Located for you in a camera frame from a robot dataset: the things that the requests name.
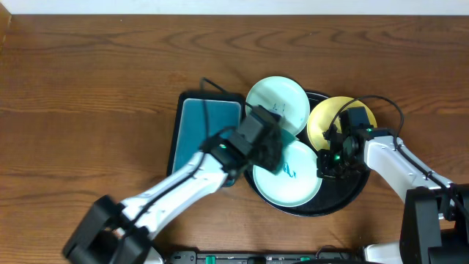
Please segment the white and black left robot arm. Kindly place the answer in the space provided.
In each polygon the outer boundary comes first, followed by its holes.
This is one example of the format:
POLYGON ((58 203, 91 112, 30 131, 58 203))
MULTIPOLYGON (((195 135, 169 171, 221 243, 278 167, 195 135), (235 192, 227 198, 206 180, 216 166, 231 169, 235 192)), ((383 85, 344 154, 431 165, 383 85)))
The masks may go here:
POLYGON ((62 250, 70 263, 162 263, 153 246, 156 235, 201 198, 215 193, 246 167, 276 169, 281 160, 277 124, 244 120, 207 138, 191 160, 174 174, 134 197, 116 203, 96 200, 62 250))

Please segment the light green plate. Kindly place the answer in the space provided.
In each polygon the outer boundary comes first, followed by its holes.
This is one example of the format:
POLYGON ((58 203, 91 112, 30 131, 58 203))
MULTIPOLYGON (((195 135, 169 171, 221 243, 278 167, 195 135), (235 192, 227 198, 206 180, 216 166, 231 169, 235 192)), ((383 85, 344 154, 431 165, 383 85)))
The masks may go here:
POLYGON ((305 127, 311 111, 304 89, 290 78, 270 76, 250 89, 246 103, 263 106, 281 116, 280 126, 297 136, 305 127))
POLYGON ((287 208, 309 202, 322 184, 322 179, 317 177, 316 153, 299 141, 283 150, 277 173, 254 166, 253 178, 258 191, 268 202, 287 208))

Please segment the green and yellow sponge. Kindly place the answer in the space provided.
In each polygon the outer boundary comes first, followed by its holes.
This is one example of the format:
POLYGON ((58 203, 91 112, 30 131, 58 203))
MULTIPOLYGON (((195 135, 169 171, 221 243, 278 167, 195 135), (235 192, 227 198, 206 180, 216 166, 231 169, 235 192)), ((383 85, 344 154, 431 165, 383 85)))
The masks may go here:
POLYGON ((296 136, 294 136, 293 134, 291 134, 289 131, 287 131, 285 129, 281 129, 282 147, 281 147, 281 159, 279 161, 278 168, 277 168, 278 171, 281 171, 284 167, 284 164, 285 164, 285 161, 286 161, 286 152, 287 152, 288 146, 290 146, 291 143, 293 143, 297 140, 298 140, 298 138, 296 136))

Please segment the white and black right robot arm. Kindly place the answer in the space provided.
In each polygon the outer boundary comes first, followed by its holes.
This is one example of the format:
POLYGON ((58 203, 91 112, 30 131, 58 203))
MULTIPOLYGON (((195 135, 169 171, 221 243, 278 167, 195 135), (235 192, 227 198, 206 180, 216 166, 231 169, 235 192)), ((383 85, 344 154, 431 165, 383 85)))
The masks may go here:
POLYGON ((467 263, 468 186, 457 185, 430 169, 384 128, 335 128, 319 151, 318 175, 340 178, 372 170, 405 204, 396 243, 364 249, 373 263, 467 263))

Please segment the yellow plate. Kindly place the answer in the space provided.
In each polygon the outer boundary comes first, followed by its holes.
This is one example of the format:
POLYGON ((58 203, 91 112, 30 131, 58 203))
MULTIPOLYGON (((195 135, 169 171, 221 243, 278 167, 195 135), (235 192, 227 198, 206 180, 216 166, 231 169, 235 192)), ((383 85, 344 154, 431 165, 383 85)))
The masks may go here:
POLYGON ((320 102, 312 109, 306 130, 309 141, 316 153, 320 150, 329 149, 328 142, 324 139, 323 133, 329 128, 330 122, 338 110, 351 100, 352 98, 345 96, 332 97, 320 102))

